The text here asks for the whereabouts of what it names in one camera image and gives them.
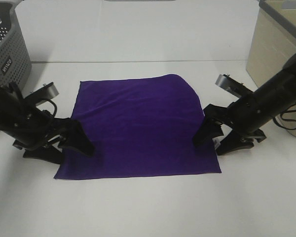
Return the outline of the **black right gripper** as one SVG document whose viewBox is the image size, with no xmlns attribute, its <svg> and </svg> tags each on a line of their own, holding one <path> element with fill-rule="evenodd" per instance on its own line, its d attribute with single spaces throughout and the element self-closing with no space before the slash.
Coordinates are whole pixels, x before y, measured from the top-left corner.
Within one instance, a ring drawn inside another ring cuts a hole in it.
<svg viewBox="0 0 296 237">
<path fill-rule="evenodd" d="M 276 74 L 253 93 L 238 98 L 228 107 L 208 105 L 204 120 L 192 138 L 199 147 L 213 138 L 223 136 L 222 125 L 232 128 L 216 148 L 219 156 L 254 146 L 253 139 L 265 138 L 260 130 L 296 103 L 296 77 L 291 74 Z"/>
</svg>

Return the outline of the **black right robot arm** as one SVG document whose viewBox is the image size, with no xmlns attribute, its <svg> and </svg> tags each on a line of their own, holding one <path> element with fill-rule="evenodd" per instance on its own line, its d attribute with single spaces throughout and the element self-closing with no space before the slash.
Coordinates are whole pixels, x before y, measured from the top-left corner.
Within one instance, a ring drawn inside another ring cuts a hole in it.
<svg viewBox="0 0 296 237">
<path fill-rule="evenodd" d="M 251 91 L 229 75 L 219 75 L 216 85 L 233 94 L 238 99 L 228 107 L 209 104 L 203 110 L 204 119 L 192 138 L 195 147 L 222 136 L 223 124 L 231 132 L 221 140 L 216 148 L 217 155 L 225 155 L 242 149 L 250 149 L 254 141 L 262 142 L 266 135 L 261 127 L 277 116 L 293 113 L 296 105 L 296 53 L 282 69 L 257 90 Z"/>
</svg>

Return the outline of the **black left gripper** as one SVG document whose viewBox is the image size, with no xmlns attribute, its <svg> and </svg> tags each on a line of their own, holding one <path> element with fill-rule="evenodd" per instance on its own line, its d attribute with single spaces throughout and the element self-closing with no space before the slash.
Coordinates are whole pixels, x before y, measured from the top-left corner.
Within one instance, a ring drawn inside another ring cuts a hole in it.
<svg viewBox="0 0 296 237">
<path fill-rule="evenodd" d="M 0 131 L 13 137 L 16 147 L 24 148 L 24 158 L 61 164 L 62 152 L 50 142 L 60 136 L 58 147 L 91 157 L 95 147 L 77 120 L 56 118 L 57 106 L 52 100 L 35 106 L 25 101 L 15 82 L 0 86 Z"/>
</svg>

